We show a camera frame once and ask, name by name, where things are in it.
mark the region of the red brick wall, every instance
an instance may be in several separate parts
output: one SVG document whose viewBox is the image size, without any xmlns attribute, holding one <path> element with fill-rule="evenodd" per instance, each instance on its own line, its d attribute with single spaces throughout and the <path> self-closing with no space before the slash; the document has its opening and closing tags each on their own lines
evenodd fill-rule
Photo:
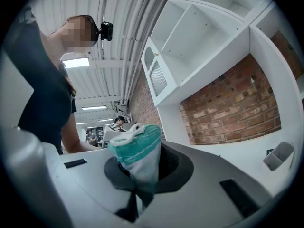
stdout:
<svg viewBox="0 0 304 228">
<path fill-rule="evenodd" d="M 280 32 L 272 41 L 298 78 L 303 67 L 288 41 Z M 192 144 L 233 143 L 281 128 L 272 88 L 250 54 L 180 105 Z"/>
<path fill-rule="evenodd" d="M 152 95 L 143 69 L 140 71 L 129 110 L 132 114 L 132 119 L 134 122 L 158 125 L 161 128 L 161 138 L 165 139 L 161 121 L 158 116 L 157 109 L 154 106 Z"/>
</svg>

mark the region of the black slot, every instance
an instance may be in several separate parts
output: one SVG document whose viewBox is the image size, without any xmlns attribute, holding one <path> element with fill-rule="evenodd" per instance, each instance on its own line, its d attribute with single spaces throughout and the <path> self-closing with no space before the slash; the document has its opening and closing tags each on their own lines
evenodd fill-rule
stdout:
<svg viewBox="0 0 304 228">
<path fill-rule="evenodd" d="M 239 212 L 244 218 L 254 214 L 259 210 L 259 206 L 252 198 L 236 183 L 235 180 L 229 179 L 220 182 L 220 185 L 228 194 Z"/>
<path fill-rule="evenodd" d="M 67 163 L 65 163 L 65 166 L 68 169 L 68 168 L 75 167 L 75 166 L 78 166 L 78 165 L 82 165 L 82 164 L 85 164 L 85 163 L 87 163 L 87 161 L 84 160 L 84 159 L 81 159 L 81 160 L 77 160 L 77 161 L 67 162 Z"/>
</svg>

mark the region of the ceiling light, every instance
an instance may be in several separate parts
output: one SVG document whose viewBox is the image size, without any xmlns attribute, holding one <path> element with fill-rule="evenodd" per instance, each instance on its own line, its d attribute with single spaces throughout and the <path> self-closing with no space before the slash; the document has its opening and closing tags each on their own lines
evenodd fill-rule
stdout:
<svg viewBox="0 0 304 228">
<path fill-rule="evenodd" d="M 99 120 L 99 122 L 112 121 L 113 119 Z"/>
<path fill-rule="evenodd" d="M 79 66 L 80 67 L 90 66 L 89 58 L 87 58 L 87 57 L 77 58 L 77 59 L 72 59 L 72 60 L 65 60 L 62 62 L 66 65 L 66 68 L 79 67 Z"/>
<path fill-rule="evenodd" d="M 106 105 L 92 106 L 92 107 L 82 107 L 83 110 L 96 110 L 96 109 L 106 109 Z"/>
</svg>

